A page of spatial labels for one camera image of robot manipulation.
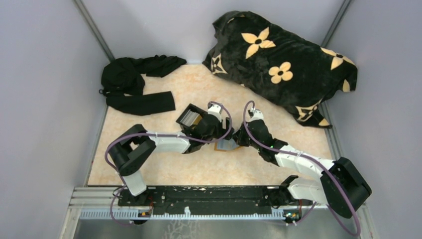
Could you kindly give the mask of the yellow leather card holder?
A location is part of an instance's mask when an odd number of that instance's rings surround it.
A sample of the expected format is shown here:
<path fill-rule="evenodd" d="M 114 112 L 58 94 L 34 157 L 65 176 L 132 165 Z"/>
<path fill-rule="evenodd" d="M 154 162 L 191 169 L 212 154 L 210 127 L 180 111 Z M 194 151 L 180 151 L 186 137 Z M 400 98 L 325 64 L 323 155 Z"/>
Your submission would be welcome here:
<path fill-rule="evenodd" d="M 214 144 L 214 150 L 215 151 L 233 151 L 241 148 L 240 145 L 238 145 L 234 139 L 222 139 Z"/>

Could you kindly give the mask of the black plastic card bin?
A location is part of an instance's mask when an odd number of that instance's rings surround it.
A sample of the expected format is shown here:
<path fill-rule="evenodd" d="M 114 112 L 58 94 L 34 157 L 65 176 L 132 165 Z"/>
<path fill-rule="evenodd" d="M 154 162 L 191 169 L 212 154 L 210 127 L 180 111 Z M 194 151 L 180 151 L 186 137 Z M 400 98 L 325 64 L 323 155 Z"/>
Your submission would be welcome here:
<path fill-rule="evenodd" d="M 185 110 L 177 118 L 176 123 L 185 130 L 193 125 L 197 125 L 207 112 L 193 104 L 188 104 Z"/>

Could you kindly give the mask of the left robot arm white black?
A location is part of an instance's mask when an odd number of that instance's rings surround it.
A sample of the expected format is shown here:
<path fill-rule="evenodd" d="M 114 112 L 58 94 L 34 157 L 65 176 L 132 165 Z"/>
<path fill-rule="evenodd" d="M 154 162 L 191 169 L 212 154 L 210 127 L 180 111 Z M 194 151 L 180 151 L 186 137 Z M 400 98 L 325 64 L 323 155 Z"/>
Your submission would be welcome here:
<path fill-rule="evenodd" d="M 196 152 L 205 144 L 228 138 L 232 133 L 231 116 L 225 119 L 225 123 L 227 128 L 222 127 L 222 120 L 207 114 L 198 124 L 173 134 L 148 132 L 143 125 L 136 124 L 107 147 L 105 159 L 110 164 L 108 157 L 111 157 L 113 168 L 130 191 L 130 200 L 137 206 L 143 206 L 149 200 L 149 192 L 140 168 L 150 155 Z"/>

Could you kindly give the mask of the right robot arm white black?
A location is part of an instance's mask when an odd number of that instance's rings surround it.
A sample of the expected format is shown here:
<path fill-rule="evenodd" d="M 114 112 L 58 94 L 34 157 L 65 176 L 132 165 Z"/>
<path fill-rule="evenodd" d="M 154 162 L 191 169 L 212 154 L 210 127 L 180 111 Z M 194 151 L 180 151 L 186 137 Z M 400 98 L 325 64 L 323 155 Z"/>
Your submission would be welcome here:
<path fill-rule="evenodd" d="M 372 194 L 371 187 L 348 158 L 324 159 L 301 152 L 273 138 L 261 119 L 242 125 L 233 139 L 240 146 L 255 148 L 269 163 L 308 176 L 305 179 L 294 175 L 284 181 L 287 187 L 281 190 L 280 198 L 286 205 L 293 205 L 298 199 L 316 201 L 350 219 L 352 211 L 357 211 Z"/>

